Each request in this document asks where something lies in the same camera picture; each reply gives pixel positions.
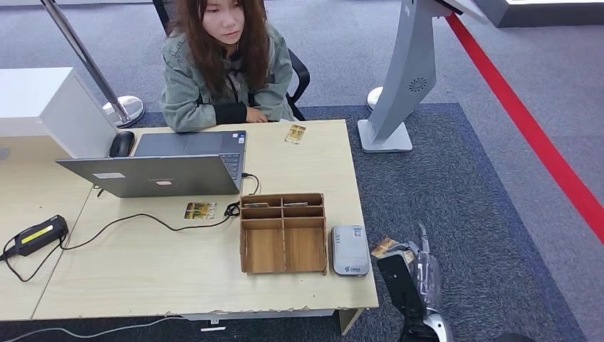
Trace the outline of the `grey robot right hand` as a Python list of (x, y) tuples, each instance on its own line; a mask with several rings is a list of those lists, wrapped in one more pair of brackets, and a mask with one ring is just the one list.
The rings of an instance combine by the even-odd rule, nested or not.
[(428, 311), (437, 312), (441, 306), (442, 275), (438, 261), (430, 253), (430, 245), (425, 225), (419, 221), (422, 246), (413, 241), (397, 243), (388, 249), (400, 253), (412, 275), (422, 303)]

